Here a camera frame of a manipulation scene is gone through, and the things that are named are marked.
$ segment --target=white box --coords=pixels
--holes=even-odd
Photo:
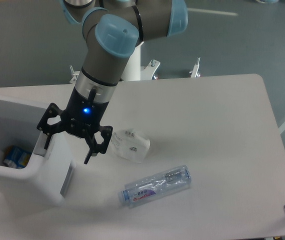
[[[48,104],[0,95],[0,192],[11,197],[58,206],[76,167],[63,133],[47,136],[37,124]],[[32,152],[28,165],[15,169],[3,165],[4,151],[16,145]]]

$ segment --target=white table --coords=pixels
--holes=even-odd
[[[73,85],[0,88],[64,109]],[[102,125],[151,139],[141,164],[109,148],[83,165],[85,140],[67,136],[77,168],[63,207],[0,194],[0,240],[231,240],[285,235],[285,150],[263,80],[235,75],[120,82]],[[186,164],[190,189],[129,209],[117,193]]]

